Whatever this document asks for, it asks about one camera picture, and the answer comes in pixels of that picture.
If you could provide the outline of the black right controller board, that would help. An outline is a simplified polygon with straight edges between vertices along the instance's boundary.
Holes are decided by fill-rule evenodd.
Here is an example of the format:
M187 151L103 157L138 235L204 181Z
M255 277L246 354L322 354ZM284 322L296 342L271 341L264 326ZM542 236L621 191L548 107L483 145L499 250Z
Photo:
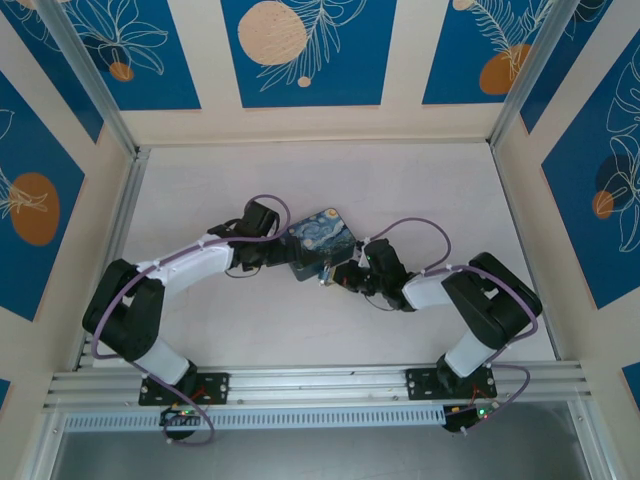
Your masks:
M466 433L478 423L487 420L495 410L494 405L445 406L443 428L450 433Z

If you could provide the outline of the black controller board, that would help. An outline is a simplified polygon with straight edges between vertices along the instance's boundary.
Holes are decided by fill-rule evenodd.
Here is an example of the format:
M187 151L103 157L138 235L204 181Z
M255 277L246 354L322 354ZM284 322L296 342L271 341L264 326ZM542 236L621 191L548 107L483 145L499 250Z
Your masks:
M443 428L450 433L466 433L478 423L487 420L495 410L494 405L445 406Z
M160 413L159 425L164 427L196 427L200 416L193 408L166 408Z

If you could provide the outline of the black left controller board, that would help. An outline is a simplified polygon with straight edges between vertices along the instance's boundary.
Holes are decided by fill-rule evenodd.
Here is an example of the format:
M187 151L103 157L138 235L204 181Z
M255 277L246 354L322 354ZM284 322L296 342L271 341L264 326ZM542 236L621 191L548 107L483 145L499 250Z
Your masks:
M166 408L160 413L159 425L164 427L196 427L200 416L193 408Z

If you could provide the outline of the long aluminium base rail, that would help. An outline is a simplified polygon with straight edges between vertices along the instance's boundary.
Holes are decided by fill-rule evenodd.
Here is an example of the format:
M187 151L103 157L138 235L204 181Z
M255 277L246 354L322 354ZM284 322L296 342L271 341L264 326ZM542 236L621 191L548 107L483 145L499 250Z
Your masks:
M207 377L227 373L222 391L231 408L351 407L407 405L419 383L408 365L306 368L202 367ZM495 365L493 378L478 388L497 389L499 401L587 400L592 396L577 361L518 362ZM82 368L55 373L43 403L46 412L139 410L142 375L131 368Z

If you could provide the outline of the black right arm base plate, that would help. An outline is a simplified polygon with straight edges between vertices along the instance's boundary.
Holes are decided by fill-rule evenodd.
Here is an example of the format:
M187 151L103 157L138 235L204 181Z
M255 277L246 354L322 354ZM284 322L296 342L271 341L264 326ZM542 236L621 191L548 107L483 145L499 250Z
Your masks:
M493 371L483 366L468 377L458 379L453 376L445 383L439 379L435 367L407 369L405 379L410 400L470 400L474 395L497 397Z

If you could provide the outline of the aluminium table edge rail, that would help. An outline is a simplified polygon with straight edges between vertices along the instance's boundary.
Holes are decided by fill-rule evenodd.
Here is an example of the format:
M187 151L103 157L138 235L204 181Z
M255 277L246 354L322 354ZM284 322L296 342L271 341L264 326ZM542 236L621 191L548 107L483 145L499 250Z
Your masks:
M539 297L539 300L541 301L542 305L545 305L544 303L544 298L542 293L539 291L539 284L537 282L536 276L535 276L535 269L533 267L533 263L531 262L529 256L528 256L528 252L526 250L526 244L525 244L525 239L524 239L524 233L522 230L522 225L521 225L521 218L520 215L518 213L518 210L516 208L516 203L514 201L514 197L512 195L512 192L509 188L508 182L507 182L507 177L506 177L506 173L505 170L502 166L502 163L500 161L499 155L496 152L496 148L494 146L489 146L490 152L492 154L493 160L494 160L494 164L497 170L497 174L498 177L500 179L501 182L501 186L504 192L504 196L510 211L510 215L512 217L512 221L514 224L514 228L516 231L516 235L518 237L518 241L522 250L522 254L523 254L523 258L524 258L524 262L528 271L528 275L530 278L530 283L531 283L531 289L534 291L534 293ZM548 318L546 316L545 312L542 312L541 315L538 318L538 330L539 331L544 331L546 338L549 340L549 343L551 345L551 348L553 350L553 354L554 354L554 358L557 361L560 361L563 359L562 357L562 352L561 349L558 347L556 338L554 336L554 329L553 329L553 325L548 323Z
M114 210L103 261L89 290L86 304L92 299L106 267L111 261L122 256L150 154L150 147L139 147L129 164L123 189Z

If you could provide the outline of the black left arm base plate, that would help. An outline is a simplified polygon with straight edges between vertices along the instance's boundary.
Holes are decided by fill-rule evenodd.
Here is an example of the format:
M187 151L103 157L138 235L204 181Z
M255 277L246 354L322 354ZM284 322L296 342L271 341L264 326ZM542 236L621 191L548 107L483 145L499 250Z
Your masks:
M225 405L229 380L228 373L187 373L174 388L198 405ZM142 380L140 406L170 406L177 402L183 402L179 395L150 378Z

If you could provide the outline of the blue floral wall panel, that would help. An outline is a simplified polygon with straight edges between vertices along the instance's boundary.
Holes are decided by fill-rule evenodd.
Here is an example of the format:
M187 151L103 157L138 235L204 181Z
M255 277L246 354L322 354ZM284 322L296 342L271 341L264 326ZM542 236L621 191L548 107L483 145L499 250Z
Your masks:
M579 0L520 113L549 151L581 110L605 138L640 140L640 0Z
M64 99L90 139L97 143L104 120L64 57L33 0L0 0L0 11Z
M64 0L61 8L120 110L201 108L167 0Z
M542 164L595 305L640 286L640 47L621 56Z
M555 0L450 0L424 105L501 103Z
M245 109L378 106L397 0L221 0Z
M0 72L0 307L34 321L84 172Z

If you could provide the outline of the aluminium frame post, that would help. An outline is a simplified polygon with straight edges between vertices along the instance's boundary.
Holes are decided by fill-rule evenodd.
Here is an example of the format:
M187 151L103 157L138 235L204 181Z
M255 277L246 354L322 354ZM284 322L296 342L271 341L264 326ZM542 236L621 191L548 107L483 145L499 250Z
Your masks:
M494 152L506 138L512 123L539 78L579 0L554 0L529 54L507 94L503 107L487 139Z
M124 122L103 77L87 52L71 21L57 0L33 0L45 26L60 48L74 75L109 127L117 143L135 159L138 145Z

